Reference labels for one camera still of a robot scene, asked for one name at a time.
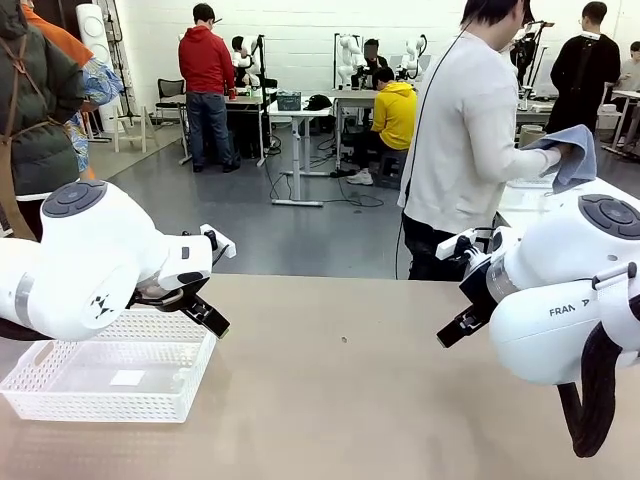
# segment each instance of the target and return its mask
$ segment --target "stool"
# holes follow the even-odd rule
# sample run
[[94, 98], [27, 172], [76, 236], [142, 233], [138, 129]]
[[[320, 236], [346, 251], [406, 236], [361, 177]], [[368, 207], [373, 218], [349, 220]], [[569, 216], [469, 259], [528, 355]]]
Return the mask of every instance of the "stool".
[[400, 190], [402, 172], [409, 150], [387, 150], [380, 155], [380, 168], [374, 179], [376, 187]]

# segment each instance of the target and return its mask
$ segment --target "gray floor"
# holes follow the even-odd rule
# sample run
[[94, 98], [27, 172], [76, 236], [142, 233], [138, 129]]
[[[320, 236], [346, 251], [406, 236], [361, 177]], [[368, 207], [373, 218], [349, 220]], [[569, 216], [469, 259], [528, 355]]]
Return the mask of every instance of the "gray floor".
[[[283, 154], [269, 160], [274, 180], [278, 172], [291, 169], [288, 130]], [[314, 144], [328, 137], [314, 139]], [[238, 257], [225, 260], [218, 272], [310, 275], [327, 277], [394, 278], [395, 252], [400, 211], [395, 206], [397, 192], [368, 187], [352, 187], [342, 181], [347, 196], [369, 194], [385, 202], [380, 208], [359, 208], [346, 202], [330, 203], [322, 209], [272, 206], [271, 184], [264, 168], [246, 161], [231, 175], [211, 167], [193, 175], [189, 165], [179, 167], [182, 155], [174, 144], [111, 179], [138, 201], [166, 233], [197, 231], [210, 223], [232, 238]], [[599, 175], [619, 188], [640, 196], [640, 165], [598, 149]], [[319, 168], [330, 170], [332, 161]], [[287, 198], [282, 180], [277, 188]], [[337, 180], [303, 180], [304, 198], [343, 198]], [[409, 256], [400, 247], [400, 278], [406, 278]]]

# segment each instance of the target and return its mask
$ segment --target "box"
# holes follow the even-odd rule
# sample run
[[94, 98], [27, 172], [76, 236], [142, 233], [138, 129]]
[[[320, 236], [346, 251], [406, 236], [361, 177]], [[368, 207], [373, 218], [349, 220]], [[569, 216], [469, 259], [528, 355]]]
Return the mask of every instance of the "box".
[[123, 313], [94, 339], [36, 342], [0, 384], [25, 420], [184, 423], [215, 336], [182, 313]]
[[302, 110], [302, 93], [281, 91], [276, 94], [278, 110], [281, 112], [299, 112]]

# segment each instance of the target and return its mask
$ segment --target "yellow hoodie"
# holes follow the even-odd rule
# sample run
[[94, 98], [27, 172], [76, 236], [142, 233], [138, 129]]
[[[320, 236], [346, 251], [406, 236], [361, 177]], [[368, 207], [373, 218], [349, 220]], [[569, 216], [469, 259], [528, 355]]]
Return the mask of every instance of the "yellow hoodie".
[[380, 138], [394, 150], [408, 150], [413, 138], [418, 96], [408, 83], [387, 85], [376, 97], [373, 127]]

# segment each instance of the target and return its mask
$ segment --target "black cable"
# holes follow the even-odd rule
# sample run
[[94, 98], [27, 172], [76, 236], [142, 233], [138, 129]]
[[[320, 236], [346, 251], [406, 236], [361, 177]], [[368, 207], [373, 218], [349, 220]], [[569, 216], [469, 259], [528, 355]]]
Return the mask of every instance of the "black cable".
[[602, 323], [591, 332], [582, 352], [582, 402], [575, 383], [558, 385], [573, 450], [593, 457], [607, 439], [616, 411], [616, 363], [622, 348]]
[[[436, 66], [436, 69], [434, 70], [433, 75], [431, 75], [431, 81], [429, 82], [429, 85], [427, 86], [427, 90], [424, 93], [424, 101], [422, 102], [422, 105], [420, 106], [420, 115], [418, 116], [418, 124], [417, 124], [417, 128], [416, 128], [416, 133], [415, 133], [415, 143], [413, 145], [413, 160], [411, 162], [411, 171], [409, 172], [409, 181], [407, 182], [407, 190], [405, 192], [406, 198], [405, 198], [404, 207], [402, 209], [402, 217], [404, 217], [405, 211], [407, 210], [407, 205], [409, 204], [409, 189], [411, 188], [411, 180], [413, 178], [413, 171], [414, 171], [414, 169], [416, 167], [416, 151], [418, 149], [417, 148], [418, 147], [418, 134], [420, 133], [420, 127], [422, 126], [422, 116], [424, 115], [425, 105], [427, 103], [427, 98], [429, 96], [429, 90], [431, 90], [431, 86], [433, 85], [433, 81], [435, 80], [436, 75], [438, 74], [438, 71], [440, 70], [440, 67], [442, 66], [442, 64], [446, 60], [447, 56], [449, 55], [449, 53], [451, 53], [451, 50], [453, 49], [453, 47], [456, 46], [456, 44], [458, 43], [458, 40], [460, 40], [460, 38], [467, 31], [469, 26], [475, 21], [477, 15], [478, 14], [476, 13], [476, 15], [474, 15], [467, 22], [467, 24], [464, 26], [462, 31], [458, 34], [458, 36], [453, 41], [451, 46], [448, 48], [448, 50], [442, 56], [442, 59], [440, 60], [440, 62], [438, 62], [438, 65]], [[398, 278], [398, 257], [400, 255], [400, 238], [402, 237], [402, 228], [403, 228], [402, 217], [400, 218], [400, 228], [399, 228], [399, 231], [398, 231], [398, 241], [396, 243], [396, 280], [399, 280], [399, 278]]]

